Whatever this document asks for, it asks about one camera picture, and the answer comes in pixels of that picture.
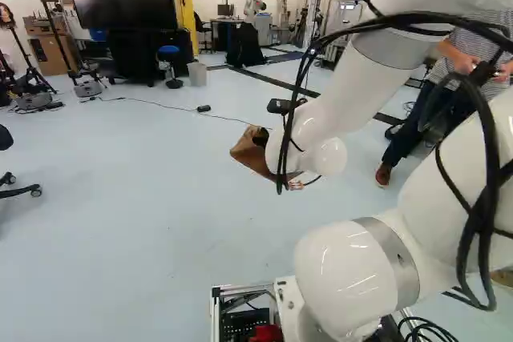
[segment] dark jeans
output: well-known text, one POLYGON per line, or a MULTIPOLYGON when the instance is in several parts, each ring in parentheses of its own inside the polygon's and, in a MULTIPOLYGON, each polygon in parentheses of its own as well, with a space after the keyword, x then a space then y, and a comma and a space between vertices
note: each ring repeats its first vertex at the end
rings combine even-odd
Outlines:
MULTIPOLYGON (((430 81, 424 82, 424 86, 420 90, 414 108, 411 110, 410 115, 408 115, 402 127, 390 141, 390 145, 383 155, 382 162, 384 164, 396 167, 401 158, 406 158, 422 141, 425 133, 418 131, 418 121, 421 118, 421 114, 424 111, 424 107, 434 86, 435 84, 430 81)), ((451 91, 444 88, 441 90, 431 112, 427 115, 428 121, 436 116, 452 99, 454 100, 454 105, 448 111, 448 114, 446 114, 446 135, 449 135, 475 110, 462 90, 451 91)))

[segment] red component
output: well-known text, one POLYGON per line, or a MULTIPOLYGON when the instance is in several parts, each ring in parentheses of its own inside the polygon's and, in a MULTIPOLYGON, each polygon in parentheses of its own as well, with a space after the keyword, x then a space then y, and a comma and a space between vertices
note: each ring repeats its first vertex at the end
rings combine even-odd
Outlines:
POLYGON ((256 335, 249 338, 249 342, 283 342, 281 329, 275 324, 256 326, 256 335))

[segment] brown shoe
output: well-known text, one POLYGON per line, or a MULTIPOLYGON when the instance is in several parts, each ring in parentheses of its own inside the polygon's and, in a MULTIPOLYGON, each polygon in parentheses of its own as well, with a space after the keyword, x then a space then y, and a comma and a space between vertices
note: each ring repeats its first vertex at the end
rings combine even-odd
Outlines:
POLYGON ((392 166, 382 163, 376 171, 376 182, 381 188, 387 188, 390 183, 390 176, 392 175, 392 166))

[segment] yellow pillar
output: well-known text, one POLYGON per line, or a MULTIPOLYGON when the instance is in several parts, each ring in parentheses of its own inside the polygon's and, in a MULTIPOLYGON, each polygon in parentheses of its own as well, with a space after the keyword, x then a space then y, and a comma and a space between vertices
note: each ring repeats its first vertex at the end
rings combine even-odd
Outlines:
POLYGON ((180 28, 187 28, 191 34, 192 50, 194 55, 200 54, 198 34, 196 33, 196 20, 194 19, 194 5, 192 0, 175 0, 176 18, 180 28))

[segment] striped shirt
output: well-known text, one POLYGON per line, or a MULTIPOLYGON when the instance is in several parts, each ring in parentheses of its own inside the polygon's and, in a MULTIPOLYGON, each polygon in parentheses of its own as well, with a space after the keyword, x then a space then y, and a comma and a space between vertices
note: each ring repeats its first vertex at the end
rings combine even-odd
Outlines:
MULTIPOLYGON (((513 10, 504 11, 480 11, 473 14, 466 15, 470 19, 479 20, 482 22, 489 22, 494 24, 502 24, 510 29, 513 35, 513 10)), ((491 60, 497 52, 497 46, 489 40, 482 38, 470 31, 464 30, 463 28, 456 28, 449 35, 449 42, 458 50, 464 54, 477 56, 481 60, 491 60)), ((497 62, 497 66, 511 60, 511 55, 504 53, 500 60, 497 62)), ((454 64, 448 58, 440 58, 433 67, 433 70, 427 77, 433 83, 444 78, 449 72, 454 71, 454 64)), ((490 80, 482 88, 483 94, 487 100, 494 98, 497 94, 506 90, 510 86, 510 82, 496 82, 490 80)), ((453 81, 450 82, 447 88, 455 90, 458 84, 453 81)))

